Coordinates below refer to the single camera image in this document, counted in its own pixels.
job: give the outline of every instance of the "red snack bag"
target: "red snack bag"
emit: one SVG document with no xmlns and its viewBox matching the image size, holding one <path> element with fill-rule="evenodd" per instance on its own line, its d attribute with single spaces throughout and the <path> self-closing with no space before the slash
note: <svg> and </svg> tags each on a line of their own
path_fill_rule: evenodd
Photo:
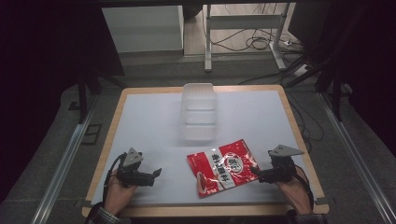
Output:
<svg viewBox="0 0 396 224">
<path fill-rule="evenodd" d="M 243 139 L 219 148 L 187 156 L 190 167 L 197 177 L 200 197 L 237 187 L 256 180 L 250 166 L 257 162 Z"/>
</svg>

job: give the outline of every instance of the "clear plastic container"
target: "clear plastic container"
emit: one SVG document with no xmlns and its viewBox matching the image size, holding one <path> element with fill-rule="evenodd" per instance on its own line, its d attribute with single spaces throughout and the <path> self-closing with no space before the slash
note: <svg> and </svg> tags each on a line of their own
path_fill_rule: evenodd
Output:
<svg viewBox="0 0 396 224">
<path fill-rule="evenodd" d="M 181 96 L 181 132 L 187 140 L 208 141 L 216 137 L 217 95 L 211 83 L 184 85 Z"/>
</svg>

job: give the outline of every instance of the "gray floor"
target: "gray floor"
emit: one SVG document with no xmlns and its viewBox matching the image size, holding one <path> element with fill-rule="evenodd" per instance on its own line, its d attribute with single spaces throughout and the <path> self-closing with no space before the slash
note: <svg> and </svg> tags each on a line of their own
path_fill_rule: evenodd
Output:
<svg viewBox="0 0 396 224">
<path fill-rule="evenodd" d="M 280 76 L 270 53 L 261 55 L 229 55 L 214 58 L 213 71 L 204 71 L 203 57 L 182 57 L 178 53 L 121 55 L 125 77 L 118 77 L 130 87 L 182 86 L 189 82 L 212 82 L 214 85 L 274 84 Z M 305 125 L 304 136 L 310 148 L 310 156 L 318 173 L 326 198 L 330 204 L 330 223 L 385 223 L 361 177 L 347 154 L 347 149 L 326 115 L 323 104 L 313 89 L 316 77 L 286 89 L 299 124 Z M 90 124 L 101 125 L 99 137 L 94 143 L 86 136 L 78 148 L 60 194 L 47 223 L 83 223 L 81 202 L 84 200 L 91 178 L 105 142 L 106 133 L 116 109 L 121 89 L 101 79 L 103 92 L 92 115 Z M 43 140 L 35 157 L 21 178 L 0 205 L 0 223 L 29 223 L 34 217 L 52 175 L 78 123 L 79 112 L 69 110 L 78 101 L 77 88 L 65 91 L 55 121 Z M 347 101 L 342 99 L 343 123 L 356 147 L 367 162 L 376 181 L 386 193 L 391 205 L 396 207 L 395 158 L 373 131 L 364 123 Z M 229 218 L 218 220 L 227 223 Z M 264 217 L 245 218 L 244 223 L 276 223 Z M 142 223 L 185 223 L 186 219 L 139 219 Z"/>
</svg>

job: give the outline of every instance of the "wooden table frame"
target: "wooden table frame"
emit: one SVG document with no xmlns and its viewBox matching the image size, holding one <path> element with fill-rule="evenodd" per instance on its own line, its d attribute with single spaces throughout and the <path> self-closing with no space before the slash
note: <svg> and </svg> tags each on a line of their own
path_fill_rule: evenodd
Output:
<svg viewBox="0 0 396 224">
<path fill-rule="evenodd" d="M 98 186 L 102 173 L 104 172 L 107 157 L 113 145 L 114 136 L 120 122 L 124 103 L 129 94 L 151 94 L 151 93 L 175 93 L 182 92 L 182 87 L 163 87 L 163 88 L 128 88 L 125 89 L 121 96 L 117 109 L 114 113 L 113 120 L 107 133 L 106 141 L 102 149 L 101 156 L 96 166 L 95 173 L 86 197 L 86 201 L 90 202 Z M 290 127 L 293 131 L 298 148 L 305 152 L 302 156 L 305 167 L 308 170 L 308 178 L 314 195 L 317 198 L 324 198 L 323 189 L 318 181 L 317 174 L 313 167 L 312 161 L 307 153 L 304 140 L 301 137 L 300 129 L 292 114 L 288 98 L 283 88 L 278 85 L 254 85 L 254 86 L 215 86 L 215 91 L 277 91 L 279 93 L 282 105 L 285 108 L 286 115 L 289 119 Z M 261 203 L 255 205 L 186 205 L 186 206 L 128 206 L 125 208 L 121 217 L 246 217 L 246 216 L 278 216 L 285 215 L 291 207 L 285 203 Z M 91 208 L 83 207 L 82 215 L 86 217 Z M 315 204 L 315 213 L 328 213 L 328 204 Z"/>
</svg>

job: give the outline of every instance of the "metal stand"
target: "metal stand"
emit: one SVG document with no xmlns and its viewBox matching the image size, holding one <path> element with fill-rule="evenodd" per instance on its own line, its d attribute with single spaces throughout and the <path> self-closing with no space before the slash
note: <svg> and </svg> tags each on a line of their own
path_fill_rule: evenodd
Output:
<svg viewBox="0 0 396 224">
<path fill-rule="evenodd" d="M 78 97 L 80 108 L 78 124 L 81 124 L 87 117 L 87 92 L 85 85 L 87 85 L 90 92 L 94 95 L 99 95 L 102 92 L 102 86 L 99 83 L 97 78 L 98 76 L 120 87 L 122 90 L 128 88 L 127 84 L 115 79 L 114 77 L 105 75 L 95 68 L 87 68 L 86 70 L 81 71 L 78 76 Z"/>
<path fill-rule="evenodd" d="M 287 3 L 281 15 L 228 15 L 211 16 L 211 5 L 207 5 L 206 13 L 206 44 L 205 44 L 205 71 L 212 71 L 212 42 L 210 31 L 212 30 L 235 30 L 235 29 L 276 29 L 276 36 L 270 43 L 271 51 L 276 60 L 279 70 L 285 70 L 282 57 L 277 46 L 282 35 L 283 26 L 287 18 L 290 3 Z"/>
</svg>

